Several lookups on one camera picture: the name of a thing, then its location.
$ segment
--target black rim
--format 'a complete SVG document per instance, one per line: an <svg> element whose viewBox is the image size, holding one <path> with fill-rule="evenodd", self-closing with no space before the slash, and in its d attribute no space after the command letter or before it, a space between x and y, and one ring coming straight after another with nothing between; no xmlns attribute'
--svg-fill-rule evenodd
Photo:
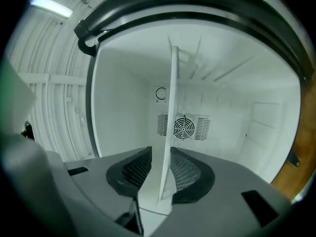
<svg viewBox="0 0 316 237"><path fill-rule="evenodd" d="M256 29L257 33L261 32L263 34L267 34L267 36L265 36L265 44L270 46L278 54L281 52L281 56L287 62L292 60L289 65L295 69L295 72L298 74L302 82L307 82L313 74L314 70L311 62L299 38L296 36L289 24L263 0L106 0L96 7L95 10L84 20L81 20L76 26L75 33L79 38L79 47L84 53L95 56L97 47L88 47L85 44L85 41L90 37L101 34L105 26L136 11L162 5L177 4L201 5L234 13L236 16L241 17L244 22L236 22L227 18L221 18L209 14L207 14L209 17L208 19L206 16L203 16L203 19L195 12L182 12L183 14L186 14L186 16L178 16L179 18L187 19L193 18L208 21L215 20L215 22L225 25L228 23L228 25L232 27L236 26L237 29L249 33L250 35L253 35L251 30ZM164 19L171 19L172 14L173 13L163 13ZM130 23L127 23L127 25L129 27L134 26ZM263 37L258 36L258 34L253 36L255 38L260 37L259 40Z"/></svg>
<svg viewBox="0 0 316 237"><path fill-rule="evenodd" d="M87 73L87 81L85 85L85 113L87 116L87 128L88 128L88 134L90 137L93 154L96 158L98 158L100 156L99 156L98 149L95 143L93 127L92 127L92 117L91 117L91 87L92 87L92 76L93 76L94 64L95 64L95 57L91 57L88 73Z"/></svg>

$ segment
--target white divider panel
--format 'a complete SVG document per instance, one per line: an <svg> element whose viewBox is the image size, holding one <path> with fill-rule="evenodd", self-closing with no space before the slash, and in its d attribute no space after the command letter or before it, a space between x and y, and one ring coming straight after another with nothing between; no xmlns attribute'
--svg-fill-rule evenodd
<svg viewBox="0 0 316 237"><path fill-rule="evenodd" d="M166 138L153 144L152 168L138 192L139 207L161 215L168 215L171 212L172 195L176 192L175 180L170 169L170 147L174 136L178 69L179 48L173 46ZM152 223L155 227L161 224L160 221Z"/></svg>
<svg viewBox="0 0 316 237"><path fill-rule="evenodd" d="M178 71L179 71L179 48L177 46L173 46L172 51L171 51L171 78L170 78L170 96L169 96L169 108L168 108L168 125L167 125L166 143L164 147L162 176L161 176L161 184L160 184L159 198L158 198L159 201L162 199L162 194L163 194L164 186L166 183L167 174L170 169L170 147L171 147L171 140L173 139L173 126L174 126L176 110L177 110L176 95L177 95Z"/></svg>

